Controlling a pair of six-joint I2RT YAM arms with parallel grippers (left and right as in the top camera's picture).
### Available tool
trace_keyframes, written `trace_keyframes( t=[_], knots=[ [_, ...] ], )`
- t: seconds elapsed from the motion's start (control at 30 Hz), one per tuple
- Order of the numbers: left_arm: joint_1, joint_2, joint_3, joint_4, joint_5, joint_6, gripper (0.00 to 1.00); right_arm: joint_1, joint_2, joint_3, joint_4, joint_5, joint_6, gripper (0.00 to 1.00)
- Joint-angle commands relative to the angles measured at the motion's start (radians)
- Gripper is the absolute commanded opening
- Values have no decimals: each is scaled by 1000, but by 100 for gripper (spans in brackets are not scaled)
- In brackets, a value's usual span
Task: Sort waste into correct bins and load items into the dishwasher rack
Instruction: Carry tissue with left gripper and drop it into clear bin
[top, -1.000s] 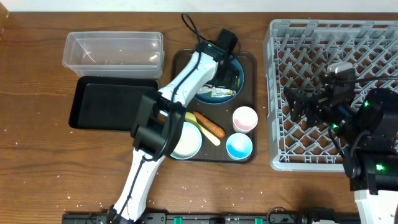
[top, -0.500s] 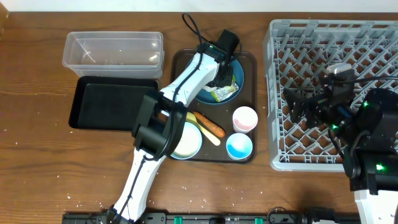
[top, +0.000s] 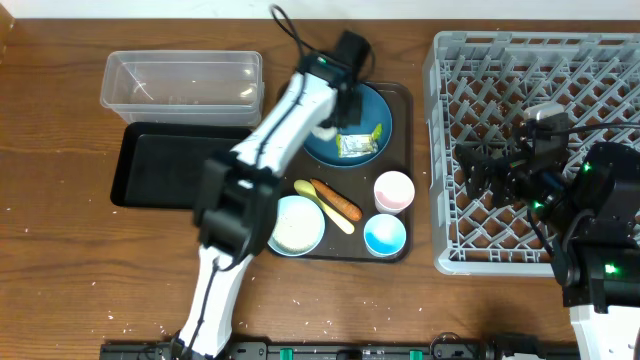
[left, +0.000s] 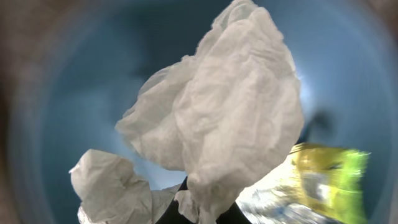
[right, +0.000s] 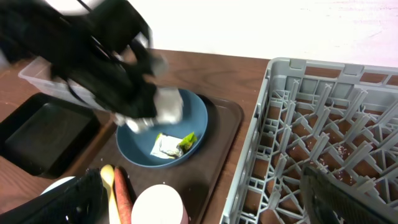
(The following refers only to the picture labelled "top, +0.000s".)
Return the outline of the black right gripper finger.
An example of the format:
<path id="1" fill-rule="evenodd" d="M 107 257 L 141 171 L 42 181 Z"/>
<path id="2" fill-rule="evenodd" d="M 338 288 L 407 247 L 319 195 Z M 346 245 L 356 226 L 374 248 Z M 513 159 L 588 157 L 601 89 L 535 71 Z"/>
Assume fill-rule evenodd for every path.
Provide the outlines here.
<path id="1" fill-rule="evenodd" d="M 481 176 L 482 191 L 491 193 L 491 204 L 500 208 L 512 204 L 509 172 L 503 167 L 487 166 Z"/>
<path id="2" fill-rule="evenodd" d="M 465 177 L 468 195 L 483 195 L 486 192 L 483 192 L 481 188 L 481 176 L 485 167 L 503 167 L 502 157 L 484 154 L 470 145 L 456 145 L 454 154 Z"/>

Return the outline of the white paper napkin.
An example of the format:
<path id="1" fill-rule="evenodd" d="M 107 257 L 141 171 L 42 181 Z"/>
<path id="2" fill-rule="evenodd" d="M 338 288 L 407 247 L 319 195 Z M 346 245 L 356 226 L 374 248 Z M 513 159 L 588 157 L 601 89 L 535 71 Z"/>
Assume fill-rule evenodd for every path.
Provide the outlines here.
<path id="1" fill-rule="evenodd" d="M 311 134 L 322 141 L 331 141 L 337 135 L 337 128 L 336 127 L 323 128 L 318 126 L 312 129 Z"/>

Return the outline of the silver green snack wrapper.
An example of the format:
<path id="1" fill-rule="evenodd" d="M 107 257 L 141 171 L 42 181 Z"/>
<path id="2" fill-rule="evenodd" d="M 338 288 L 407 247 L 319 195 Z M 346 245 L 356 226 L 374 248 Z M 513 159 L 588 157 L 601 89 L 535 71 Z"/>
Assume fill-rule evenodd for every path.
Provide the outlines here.
<path id="1" fill-rule="evenodd" d="M 355 158 L 375 154 L 379 151 L 378 140 L 382 135 L 383 127 L 378 124 L 372 133 L 336 135 L 336 145 L 339 158 Z"/>

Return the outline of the light blue cup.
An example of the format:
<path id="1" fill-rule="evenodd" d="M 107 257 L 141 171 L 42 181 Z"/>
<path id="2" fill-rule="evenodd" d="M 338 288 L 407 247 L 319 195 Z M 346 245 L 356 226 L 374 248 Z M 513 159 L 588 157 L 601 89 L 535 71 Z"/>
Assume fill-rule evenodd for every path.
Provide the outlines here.
<path id="1" fill-rule="evenodd" d="M 405 246 L 407 232 L 400 219 L 389 214 L 377 214 L 364 225 L 365 247 L 376 257 L 398 254 Z"/>

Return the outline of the light blue bowl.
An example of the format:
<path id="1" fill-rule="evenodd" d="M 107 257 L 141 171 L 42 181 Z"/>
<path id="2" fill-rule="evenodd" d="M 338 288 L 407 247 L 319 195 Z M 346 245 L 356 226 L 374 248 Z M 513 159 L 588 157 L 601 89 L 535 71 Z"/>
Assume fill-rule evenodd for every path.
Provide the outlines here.
<path id="1" fill-rule="evenodd" d="M 311 252 L 322 240 L 325 219 L 320 208 L 299 195 L 278 201 L 276 225 L 268 245 L 276 254 L 298 257 Z"/>

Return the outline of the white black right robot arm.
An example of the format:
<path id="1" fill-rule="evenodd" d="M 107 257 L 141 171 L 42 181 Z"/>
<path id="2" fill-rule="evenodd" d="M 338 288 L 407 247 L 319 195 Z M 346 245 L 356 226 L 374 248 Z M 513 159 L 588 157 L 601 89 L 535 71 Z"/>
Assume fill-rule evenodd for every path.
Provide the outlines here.
<path id="1" fill-rule="evenodd" d="M 491 192 L 494 207 L 521 203 L 530 223 L 555 237 L 542 241 L 583 359 L 639 356 L 639 153 L 624 144 L 591 146 L 575 176 L 563 170 L 569 137 L 590 131 L 567 114 L 529 119 L 511 135 L 515 149 L 493 158 L 455 147 L 468 196 Z"/>

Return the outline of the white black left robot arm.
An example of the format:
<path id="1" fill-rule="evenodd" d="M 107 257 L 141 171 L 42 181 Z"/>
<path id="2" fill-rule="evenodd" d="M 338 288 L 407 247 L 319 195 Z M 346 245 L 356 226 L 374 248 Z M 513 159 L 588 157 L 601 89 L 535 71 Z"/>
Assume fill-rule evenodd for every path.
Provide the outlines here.
<path id="1" fill-rule="evenodd" d="M 228 152 L 208 158 L 193 208 L 199 273 L 186 324 L 170 342 L 172 359 L 214 359 L 232 333 L 240 285 L 276 224 L 281 179 L 306 138 L 330 139 L 359 122 L 358 86 L 374 66 L 371 44 L 345 30 L 330 51 L 304 42 L 286 12 L 269 11 L 294 39 L 298 62 L 282 97 L 257 129 Z"/>

